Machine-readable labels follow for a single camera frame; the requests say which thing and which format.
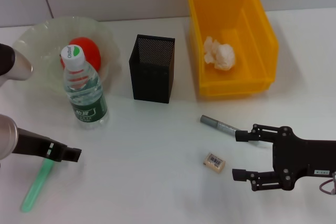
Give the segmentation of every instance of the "eraser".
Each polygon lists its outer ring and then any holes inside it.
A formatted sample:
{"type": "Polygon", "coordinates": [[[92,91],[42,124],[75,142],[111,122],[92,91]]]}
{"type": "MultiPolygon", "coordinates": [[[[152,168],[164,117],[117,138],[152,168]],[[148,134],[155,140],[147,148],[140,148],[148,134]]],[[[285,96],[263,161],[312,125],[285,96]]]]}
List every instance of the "eraser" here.
{"type": "Polygon", "coordinates": [[[211,168],[212,170],[214,170],[216,173],[220,173],[224,166],[225,166],[225,161],[217,156],[215,156],[212,153],[209,153],[203,164],[209,168],[211,168]]]}

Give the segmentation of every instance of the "water bottle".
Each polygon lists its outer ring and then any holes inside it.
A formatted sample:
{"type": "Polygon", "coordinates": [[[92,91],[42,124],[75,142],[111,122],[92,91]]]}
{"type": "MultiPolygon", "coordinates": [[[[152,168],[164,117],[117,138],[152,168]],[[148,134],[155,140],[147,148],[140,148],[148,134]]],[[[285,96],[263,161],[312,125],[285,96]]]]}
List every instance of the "water bottle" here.
{"type": "Polygon", "coordinates": [[[85,60],[83,49],[69,45],[61,51],[65,64],[64,88],[79,120],[86,129],[106,123],[109,117],[100,78],[85,60]]]}

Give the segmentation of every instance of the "barcode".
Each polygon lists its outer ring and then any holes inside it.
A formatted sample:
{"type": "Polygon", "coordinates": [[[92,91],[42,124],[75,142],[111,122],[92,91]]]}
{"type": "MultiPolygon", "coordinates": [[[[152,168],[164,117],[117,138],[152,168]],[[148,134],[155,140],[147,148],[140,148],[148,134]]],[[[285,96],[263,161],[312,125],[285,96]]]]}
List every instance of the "barcode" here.
{"type": "Polygon", "coordinates": [[[221,162],[223,162],[223,160],[219,159],[218,157],[216,157],[215,155],[211,154],[208,158],[209,162],[212,162],[214,164],[214,166],[218,167],[221,162]]]}

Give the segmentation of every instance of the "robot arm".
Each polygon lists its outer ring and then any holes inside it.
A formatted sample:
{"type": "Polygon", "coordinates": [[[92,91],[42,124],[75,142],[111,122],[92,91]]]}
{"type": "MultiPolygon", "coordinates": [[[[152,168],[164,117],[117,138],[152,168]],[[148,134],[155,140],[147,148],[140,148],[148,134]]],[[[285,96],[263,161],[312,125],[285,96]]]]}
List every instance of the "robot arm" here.
{"type": "Polygon", "coordinates": [[[56,162],[77,162],[81,150],[20,129],[13,119],[0,114],[0,160],[10,153],[40,156],[56,162]]]}
{"type": "Polygon", "coordinates": [[[233,179],[249,180],[253,191],[293,190],[295,182],[305,176],[332,177],[328,182],[334,181],[336,187],[336,141],[303,140],[295,136],[290,127],[277,128],[258,124],[253,125],[250,133],[237,130],[235,136],[237,142],[273,143],[273,172],[232,170],[233,179]]]}

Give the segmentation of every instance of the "white tabletop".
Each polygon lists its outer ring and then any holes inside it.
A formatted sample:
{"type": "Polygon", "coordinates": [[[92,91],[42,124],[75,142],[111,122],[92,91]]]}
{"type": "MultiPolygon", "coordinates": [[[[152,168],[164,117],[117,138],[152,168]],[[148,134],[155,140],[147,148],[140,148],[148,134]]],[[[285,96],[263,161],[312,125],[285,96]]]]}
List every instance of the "white tabletop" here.
{"type": "MultiPolygon", "coordinates": [[[[288,125],[301,138],[335,140],[336,9],[269,12],[280,44],[276,82],[241,100],[198,101],[188,46],[188,18],[105,23],[120,59],[104,84],[108,125],[82,130],[66,98],[0,88],[0,113],[23,129],[82,149],[78,163],[57,163],[29,213],[20,205],[42,158],[12,154],[1,161],[1,223],[334,223],[336,196],[324,178],[302,178],[293,191],[253,192],[232,168],[272,170],[270,144],[259,147],[200,124],[202,114],[250,130],[253,123],[288,125]],[[137,34],[173,37],[174,84],[169,104],[135,101],[128,60],[137,34]],[[202,163],[226,160],[221,174],[202,163]]],[[[1,28],[11,45],[27,27],[1,28]]]]}

